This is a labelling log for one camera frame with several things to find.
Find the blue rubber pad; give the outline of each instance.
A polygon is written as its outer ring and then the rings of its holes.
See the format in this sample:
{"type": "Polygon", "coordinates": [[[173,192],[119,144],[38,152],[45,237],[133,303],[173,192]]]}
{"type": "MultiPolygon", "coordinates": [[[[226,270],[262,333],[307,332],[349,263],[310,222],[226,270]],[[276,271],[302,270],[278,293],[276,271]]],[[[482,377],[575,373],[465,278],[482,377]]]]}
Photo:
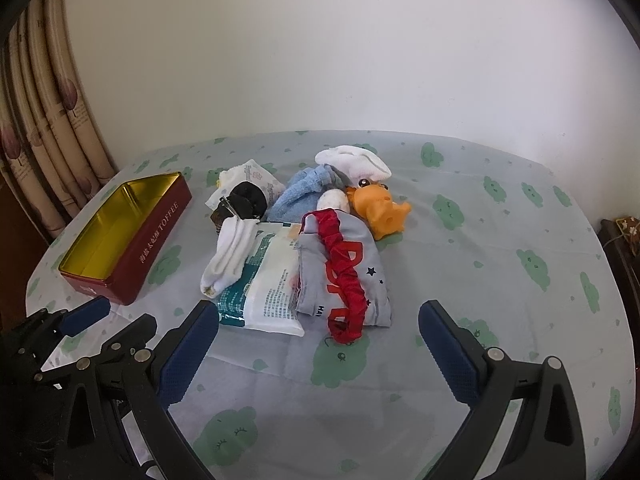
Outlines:
{"type": "Polygon", "coordinates": [[[158,401],[165,410],[184,397],[193,376],[218,333],[218,319],[216,306],[209,303],[162,367],[158,384],[158,401]]]}
{"type": "Polygon", "coordinates": [[[429,301],[420,307],[418,327],[453,396],[473,407],[480,399],[476,367],[429,301]]]}
{"type": "Polygon", "coordinates": [[[111,303],[104,296],[93,298],[67,312],[58,325],[58,331],[69,337],[76,336],[103,317],[107,317],[110,309],[111,303]]]}

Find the orange toy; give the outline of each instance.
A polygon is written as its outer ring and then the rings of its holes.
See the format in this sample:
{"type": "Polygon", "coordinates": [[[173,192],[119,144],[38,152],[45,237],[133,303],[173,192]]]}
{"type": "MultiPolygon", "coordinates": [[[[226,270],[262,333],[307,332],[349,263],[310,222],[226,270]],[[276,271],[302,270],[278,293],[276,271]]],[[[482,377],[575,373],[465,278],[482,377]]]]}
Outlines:
{"type": "Polygon", "coordinates": [[[357,215],[369,224],[375,240],[404,231],[404,219],[411,211],[411,204],[393,202],[385,184],[363,178],[358,187],[347,188],[347,197],[357,215]]]}

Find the curtain fold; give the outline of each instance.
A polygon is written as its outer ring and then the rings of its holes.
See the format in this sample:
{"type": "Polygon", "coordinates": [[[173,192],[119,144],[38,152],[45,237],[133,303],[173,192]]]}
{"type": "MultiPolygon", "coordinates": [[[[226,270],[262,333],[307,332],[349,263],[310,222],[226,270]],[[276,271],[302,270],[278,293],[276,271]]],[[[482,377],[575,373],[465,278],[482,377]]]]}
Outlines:
{"type": "Polygon", "coordinates": [[[74,69],[63,0],[31,0],[0,65],[0,172],[55,238],[115,174],[74,69]]]}

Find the light blue bed sheet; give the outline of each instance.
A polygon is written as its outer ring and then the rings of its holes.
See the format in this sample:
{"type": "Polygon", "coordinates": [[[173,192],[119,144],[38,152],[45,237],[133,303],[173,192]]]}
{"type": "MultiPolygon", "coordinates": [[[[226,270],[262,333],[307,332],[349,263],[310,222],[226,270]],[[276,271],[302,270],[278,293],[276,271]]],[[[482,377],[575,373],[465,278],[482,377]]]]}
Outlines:
{"type": "MultiPolygon", "coordinates": [[[[588,478],[599,478],[628,437],[635,400],[632,341],[602,248],[547,168],[449,137],[284,132],[147,153],[117,174],[49,248],[28,286],[28,312],[74,308],[88,299],[56,268],[118,184],[182,171],[193,201],[137,301],[113,305],[108,318],[66,338],[49,366],[99,352],[102,341],[145,312],[158,320],[153,346],[203,299],[198,284],[216,247],[204,202],[221,170],[254,158],[286,182],[314,165],[318,151],[339,144],[377,152],[393,172],[387,184],[396,202],[414,207],[404,234],[378,243],[392,327],[366,328],[361,340],[337,352],[325,341],[322,319],[300,316],[303,338],[221,326],[184,400],[170,409],[213,475],[421,479],[467,413],[418,333],[419,307],[438,299],[486,346],[499,345],[516,360],[562,359],[580,411],[588,478]]],[[[499,462],[518,407],[512,402],[478,478],[499,462]]],[[[130,417],[127,427],[139,458],[147,460],[130,417]]]]}

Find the white packet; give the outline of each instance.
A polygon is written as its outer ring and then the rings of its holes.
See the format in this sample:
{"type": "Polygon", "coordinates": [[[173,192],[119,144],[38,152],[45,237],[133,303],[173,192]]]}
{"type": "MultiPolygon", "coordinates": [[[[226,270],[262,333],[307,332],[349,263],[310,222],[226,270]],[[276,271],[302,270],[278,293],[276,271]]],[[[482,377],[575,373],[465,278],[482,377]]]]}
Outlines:
{"type": "Polygon", "coordinates": [[[220,323],[302,337],[296,317],[300,224],[264,222],[242,276],[217,298],[220,323]]]}
{"type": "Polygon", "coordinates": [[[220,172],[220,186],[205,202],[207,207],[215,211],[222,196],[229,196],[231,190],[241,182],[251,182],[259,187],[267,199],[267,208],[275,204],[284,192],[285,186],[277,178],[251,159],[240,166],[220,172]]]}

